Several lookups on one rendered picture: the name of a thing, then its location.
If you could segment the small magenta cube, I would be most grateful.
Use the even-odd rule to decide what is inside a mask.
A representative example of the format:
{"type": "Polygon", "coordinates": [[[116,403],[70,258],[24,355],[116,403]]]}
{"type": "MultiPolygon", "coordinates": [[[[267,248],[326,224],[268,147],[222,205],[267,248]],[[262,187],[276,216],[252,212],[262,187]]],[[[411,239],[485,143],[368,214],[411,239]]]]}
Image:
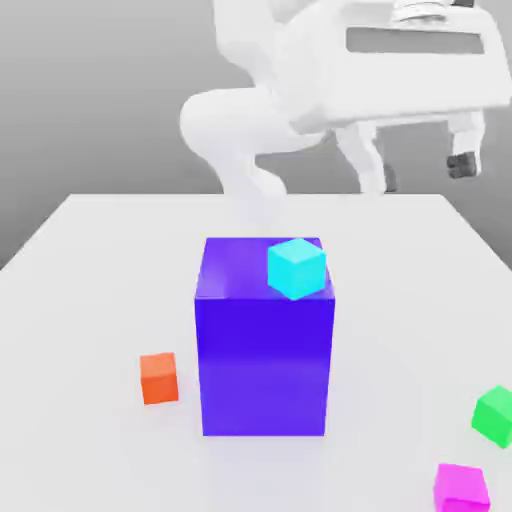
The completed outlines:
{"type": "Polygon", "coordinates": [[[433,487],[436,512],[489,512],[491,500],[480,468],[439,464],[433,487]]]}

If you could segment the large purple box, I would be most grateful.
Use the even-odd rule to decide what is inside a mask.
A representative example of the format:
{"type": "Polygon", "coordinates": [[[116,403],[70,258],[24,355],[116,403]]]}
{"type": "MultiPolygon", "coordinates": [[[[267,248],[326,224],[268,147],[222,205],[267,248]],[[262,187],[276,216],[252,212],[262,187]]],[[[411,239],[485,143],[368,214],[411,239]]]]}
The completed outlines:
{"type": "Polygon", "coordinates": [[[209,237],[195,302],[206,436],[325,432],[335,293],[290,300],[267,284],[267,251],[286,238],[209,237]]]}

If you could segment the small orange cube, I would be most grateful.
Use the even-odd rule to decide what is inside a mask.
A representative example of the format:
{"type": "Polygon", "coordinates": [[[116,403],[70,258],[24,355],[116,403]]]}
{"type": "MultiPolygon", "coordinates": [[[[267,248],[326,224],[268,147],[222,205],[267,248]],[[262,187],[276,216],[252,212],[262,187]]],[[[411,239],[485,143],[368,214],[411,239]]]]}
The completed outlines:
{"type": "Polygon", "coordinates": [[[177,401],[179,390],[175,354],[142,355],[140,381],[145,405],[177,401]]]}

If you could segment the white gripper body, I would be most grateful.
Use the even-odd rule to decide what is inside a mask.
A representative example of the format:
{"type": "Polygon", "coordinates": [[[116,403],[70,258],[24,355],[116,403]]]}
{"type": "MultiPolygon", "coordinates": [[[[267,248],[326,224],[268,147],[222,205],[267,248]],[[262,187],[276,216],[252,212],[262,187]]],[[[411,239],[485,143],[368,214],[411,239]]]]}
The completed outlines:
{"type": "Polygon", "coordinates": [[[512,75],[494,18],[450,6],[441,23],[391,20],[390,2],[316,2],[279,35],[279,98],[299,133],[354,121],[507,106],[512,75]]]}

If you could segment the small green cube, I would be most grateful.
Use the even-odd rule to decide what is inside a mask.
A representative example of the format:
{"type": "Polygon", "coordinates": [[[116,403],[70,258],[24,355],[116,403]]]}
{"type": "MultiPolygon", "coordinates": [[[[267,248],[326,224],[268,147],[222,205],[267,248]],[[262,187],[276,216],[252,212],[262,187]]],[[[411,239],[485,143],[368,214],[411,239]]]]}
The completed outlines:
{"type": "Polygon", "coordinates": [[[512,391],[496,386],[476,403],[471,421],[473,429],[500,448],[512,444],[512,391]]]}

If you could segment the small cyan cube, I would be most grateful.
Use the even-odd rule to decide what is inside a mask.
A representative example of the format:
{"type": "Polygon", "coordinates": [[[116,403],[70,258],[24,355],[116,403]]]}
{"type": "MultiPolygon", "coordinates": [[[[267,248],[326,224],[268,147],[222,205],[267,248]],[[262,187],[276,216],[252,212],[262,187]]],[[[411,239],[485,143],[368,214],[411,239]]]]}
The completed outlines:
{"type": "Polygon", "coordinates": [[[303,238],[271,246],[267,251],[267,284],[290,300],[299,300],[325,288],[325,251],[303,238]]]}

